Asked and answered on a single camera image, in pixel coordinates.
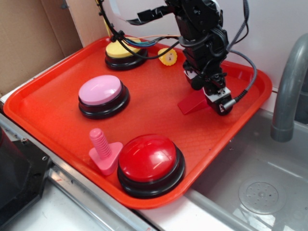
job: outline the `black cable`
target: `black cable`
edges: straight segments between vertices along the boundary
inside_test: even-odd
[[[248,84],[248,86],[237,97],[235,97],[234,99],[230,100],[229,102],[227,102],[226,104],[223,105],[225,110],[232,107],[234,104],[236,104],[238,101],[240,101],[248,93],[249,89],[252,87],[253,83],[255,82],[255,80],[257,78],[257,74],[258,74],[256,65],[246,55],[242,54],[241,52],[234,51],[234,50],[231,50],[230,52],[235,53],[235,54],[243,57],[244,59],[246,59],[246,61],[248,61],[249,64],[252,66],[252,68],[254,70],[254,74],[253,74],[253,77],[252,77],[250,83]]]
[[[185,48],[189,48],[189,47],[194,47],[194,46],[197,46],[199,44],[202,44],[202,43],[205,43],[207,40],[209,40],[211,37],[213,37],[211,34],[207,34],[205,37],[201,38],[200,40],[198,41],[187,41],[186,39],[184,39],[183,36],[181,36],[179,38],[179,42],[180,42],[180,45],[182,47],[185,47]]]
[[[137,47],[141,47],[142,48],[142,45],[144,45],[144,44],[152,44],[152,43],[155,43],[155,44],[157,44],[159,41],[161,41],[161,40],[163,40],[163,39],[177,39],[177,40],[179,40],[179,38],[178,37],[175,37],[175,36],[163,36],[163,37],[158,37],[158,38],[156,38],[156,39],[153,39],[153,40],[151,40],[151,41],[147,41],[146,43],[145,42],[143,42],[142,44],[139,44],[139,43],[137,43],[137,42],[135,42],[134,40],[132,40],[132,39],[129,39],[129,38],[126,38],[126,37],[124,37],[125,39],[124,39],[124,41],[126,42],[126,41],[129,41],[130,43],[129,43],[129,45],[133,45],[133,46],[137,46]]]
[[[244,38],[246,38],[247,35],[248,35],[248,33],[249,33],[249,26],[248,26],[248,24],[246,24],[246,34],[245,34],[241,39],[237,40],[237,41],[235,42],[235,44],[236,44],[236,43],[239,43],[239,42],[242,41]]]
[[[221,30],[218,30],[217,28],[213,28],[213,29],[211,29],[211,31],[214,34],[216,34],[220,38],[220,40],[223,42],[223,49],[222,49],[222,51],[220,53],[215,53],[213,51],[213,47],[212,47],[212,43],[211,42],[209,42],[209,44],[208,44],[209,45],[209,51],[210,51],[211,55],[213,57],[215,57],[215,58],[219,58],[219,57],[221,57],[225,53],[225,50],[226,50],[228,42],[226,40],[225,35],[223,34],[223,32]]]
[[[176,43],[174,43],[172,46],[170,46],[167,50],[165,50],[164,52],[162,52],[161,54],[159,55],[156,55],[156,56],[151,56],[151,57],[147,57],[147,56],[142,56],[142,55],[139,55],[133,51],[131,51],[128,47],[125,46],[125,44],[122,42],[123,40],[126,41],[128,38],[124,37],[124,32],[122,33],[119,33],[117,32],[113,26],[111,25],[110,21],[108,20],[107,18],[107,15],[103,9],[103,0],[98,0],[98,7],[100,8],[100,14],[101,16],[103,16],[107,26],[109,27],[109,29],[111,30],[111,32],[113,33],[113,35],[115,36],[116,40],[124,47],[125,50],[127,50],[129,53],[131,53],[132,55],[135,55],[139,58],[142,58],[142,59],[147,59],[147,60],[150,60],[150,59],[157,59],[161,56],[163,56],[164,54],[168,53],[171,49],[173,49],[175,46],[177,46],[180,42],[177,41]]]

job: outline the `yellow gear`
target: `yellow gear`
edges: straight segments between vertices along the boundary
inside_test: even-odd
[[[160,49],[158,51],[158,55],[160,55],[161,53],[163,53],[165,50],[167,50],[167,48],[163,48]],[[159,60],[166,66],[171,66],[173,64],[176,63],[178,58],[178,55],[176,53],[176,51],[174,49],[171,49],[170,51],[168,51],[166,54],[164,54],[163,56],[159,57]]]

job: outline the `metal edge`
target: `metal edge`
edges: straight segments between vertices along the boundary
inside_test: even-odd
[[[0,125],[17,140],[27,137],[49,155],[53,162],[49,180],[102,227],[110,231],[157,231],[1,113]]]

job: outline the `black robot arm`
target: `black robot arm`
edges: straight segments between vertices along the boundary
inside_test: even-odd
[[[226,88],[225,76],[220,65],[228,51],[227,32],[222,29],[222,11],[212,0],[165,0],[166,6],[138,14],[138,19],[129,20],[133,25],[142,25],[173,13],[181,37],[180,45],[186,61],[183,68],[187,80],[195,90],[204,89],[208,104],[220,115],[229,113],[232,107],[223,105],[231,100]]]

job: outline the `red button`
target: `red button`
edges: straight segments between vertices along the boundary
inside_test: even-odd
[[[126,177],[137,182],[151,182],[167,175],[175,165],[174,143],[160,135],[144,135],[124,146],[119,166]]]

